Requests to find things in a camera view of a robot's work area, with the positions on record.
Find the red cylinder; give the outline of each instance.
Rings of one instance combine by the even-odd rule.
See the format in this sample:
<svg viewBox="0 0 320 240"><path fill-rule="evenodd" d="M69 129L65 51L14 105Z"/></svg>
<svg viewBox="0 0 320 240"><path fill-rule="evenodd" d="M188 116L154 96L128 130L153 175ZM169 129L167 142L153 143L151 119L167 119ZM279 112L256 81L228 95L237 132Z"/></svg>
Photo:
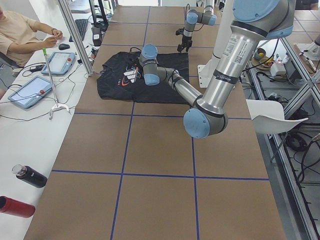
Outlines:
<svg viewBox="0 0 320 240"><path fill-rule="evenodd" d="M0 196L0 213L29 218L35 213L35 206L17 201L6 196Z"/></svg>

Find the computer mouse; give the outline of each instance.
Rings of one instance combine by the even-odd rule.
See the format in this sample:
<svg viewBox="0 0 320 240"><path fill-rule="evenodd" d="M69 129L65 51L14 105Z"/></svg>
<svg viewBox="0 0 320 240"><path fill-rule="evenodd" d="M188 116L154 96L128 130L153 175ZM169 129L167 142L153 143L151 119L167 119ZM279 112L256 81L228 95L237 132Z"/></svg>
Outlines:
<svg viewBox="0 0 320 240"><path fill-rule="evenodd" d="M65 49L69 49L69 48L70 48L69 44L61 43L59 45L59 50L65 50Z"/></svg>

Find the beige shirt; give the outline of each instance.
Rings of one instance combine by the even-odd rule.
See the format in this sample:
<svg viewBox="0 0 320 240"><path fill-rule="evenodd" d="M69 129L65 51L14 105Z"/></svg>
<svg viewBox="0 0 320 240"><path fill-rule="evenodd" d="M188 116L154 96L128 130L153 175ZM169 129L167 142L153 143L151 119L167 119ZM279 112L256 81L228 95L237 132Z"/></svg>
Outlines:
<svg viewBox="0 0 320 240"><path fill-rule="evenodd" d="M33 52L14 53L8 51L8 48L12 43L28 44L41 42L35 35L36 30L34 26L36 21L14 11L6 11L4 15L5 19L0 20L0 52L23 67L31 58Z"/></svg>

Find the thermos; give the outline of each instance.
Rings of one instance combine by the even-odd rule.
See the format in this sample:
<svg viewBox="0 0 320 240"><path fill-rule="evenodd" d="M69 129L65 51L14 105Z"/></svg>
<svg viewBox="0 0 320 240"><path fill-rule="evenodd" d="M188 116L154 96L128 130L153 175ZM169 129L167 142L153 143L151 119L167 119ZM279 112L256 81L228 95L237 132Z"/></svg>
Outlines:
<svg viewBox="0 0 320 240"><path fill-rule="evenodd" d="M45 176L31 167L22 166L20 164L17 164L12 168L12 173L15 174L17 179L21 179L36 188L43 188L48 180Z"/></svg>
<svg viewBox="0 0 320 240"><path fill-rule="evenodd" d="M0 196L0 213L22 218L29 218L35 213L35 206L17 201L7 196Z"/></svg>

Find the hand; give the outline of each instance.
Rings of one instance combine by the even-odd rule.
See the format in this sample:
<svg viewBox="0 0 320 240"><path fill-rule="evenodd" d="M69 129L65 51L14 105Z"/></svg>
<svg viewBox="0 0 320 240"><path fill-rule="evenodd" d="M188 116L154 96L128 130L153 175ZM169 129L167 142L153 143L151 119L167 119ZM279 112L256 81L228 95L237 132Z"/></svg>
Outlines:
<svg viewBox="0 0 320 240"><path fill-rule="evenodd" d="M57 43L57 38L55 36L50 36L46 40L43 41L44 48L53 48Z"/></svg>
<svg viewBox="0 0 320 240"><path fill-rule="evenodd" d="M57 30L57 29L53 29L52 33L53 33L53 36L56 37L56 39L58 39L58 40L62 39L62 36L63 36L62 31Z"/></svg>

